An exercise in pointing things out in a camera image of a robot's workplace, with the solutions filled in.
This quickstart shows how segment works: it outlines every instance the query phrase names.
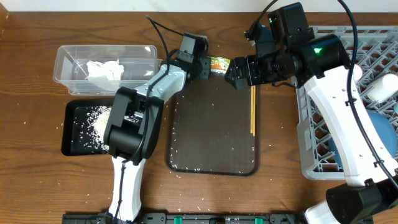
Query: green indicator light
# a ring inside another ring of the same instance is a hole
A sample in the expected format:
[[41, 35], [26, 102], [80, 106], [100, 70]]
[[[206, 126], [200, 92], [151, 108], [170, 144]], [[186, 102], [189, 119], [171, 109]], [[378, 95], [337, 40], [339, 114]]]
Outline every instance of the green indicator light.
[[313, 49], [313, 51], [315, 51], [316, 54], [319, 54], [321, 52], [322, 49]]

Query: plastic basket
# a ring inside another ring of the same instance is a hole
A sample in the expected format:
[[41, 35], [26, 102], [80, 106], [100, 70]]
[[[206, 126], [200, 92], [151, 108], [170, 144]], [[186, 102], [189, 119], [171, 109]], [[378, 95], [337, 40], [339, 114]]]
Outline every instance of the plastic basket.
[[[349, 54], [353, 52], [353, 30], [350, 26], [314, 26], [315, 37], [337, 35]], [[386, 103], [372, 103], [364, 92], [367, 85], [381, 76], [398, 72], [398, 27], [361, 26], [358, 29], [358, 53], [356, 63], [363, 69], [363, 77], [357, 84], [366, 109], [384, 115], [398, 130], [398, 117], [393, 106], [398, 102], [398, 93]], [[299, 124], [298, 145], [303, 175], [311, 180], [343, 180], [343, 168], [334, 162], [334, 153], [327, 145], [331, 135], [325, 120], [304, 87], [296, 91]]]

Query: wooden table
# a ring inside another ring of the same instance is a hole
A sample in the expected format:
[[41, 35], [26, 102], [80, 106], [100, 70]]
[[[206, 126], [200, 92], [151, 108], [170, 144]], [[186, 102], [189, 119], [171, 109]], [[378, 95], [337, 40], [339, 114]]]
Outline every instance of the wooden table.
[[[141, 12], [12, 12], [0, 40], [0, 223], [60, 223], [64, 213], [106, 210], [113, 193], [111, 156], [66, 157], [60, 151], [65, 104], [75, 97], [52, 79], [66, 44], [153, 44], [164, 49]], [[254, 53], [243, 37], [258, 13], [149, 13], [166, 26], [208, 36], [209, 54]], [[397, 14], [355, 14], [358, 25], [398, 25]], [[345, 14], [308, 13], [311, 25], [349, 25]], [[180, 37], [162, 31], [169, 49]], [[167, 127], [142, 180], [144, 207], [175, 213], [302, 211], [338, 181], [309, 181], [300, 169], [293, 89], [261, 91], [261, 166], [250, 177], [170, 173]], [[397, 210], [375, 216], [398, 222]]]

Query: clear plastic container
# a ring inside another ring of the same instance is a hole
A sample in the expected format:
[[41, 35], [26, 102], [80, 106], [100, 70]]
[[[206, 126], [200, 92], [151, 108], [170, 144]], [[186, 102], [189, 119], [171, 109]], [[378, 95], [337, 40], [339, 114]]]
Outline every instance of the clear plastic container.
[[[124, 67], [120, 80], [88, 80], [89, 61], [117, 60]], [[157, 71], [157, 49], [151, 45], [64, 45], [58, 49], [53, 79], [71, 95], [103, 96], [114, 95], [122, 86], [141, 86]]]

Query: white cup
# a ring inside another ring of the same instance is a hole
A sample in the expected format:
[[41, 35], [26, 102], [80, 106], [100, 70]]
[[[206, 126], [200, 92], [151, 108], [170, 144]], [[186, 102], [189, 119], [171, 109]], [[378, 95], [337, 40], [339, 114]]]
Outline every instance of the white cup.
[[374, 88], [368, 93], [369, 99], [383, 103], [398, 91], [398, 76], [393, 74], [384, 75], [369, 84], [367, 89], [371, 86]]

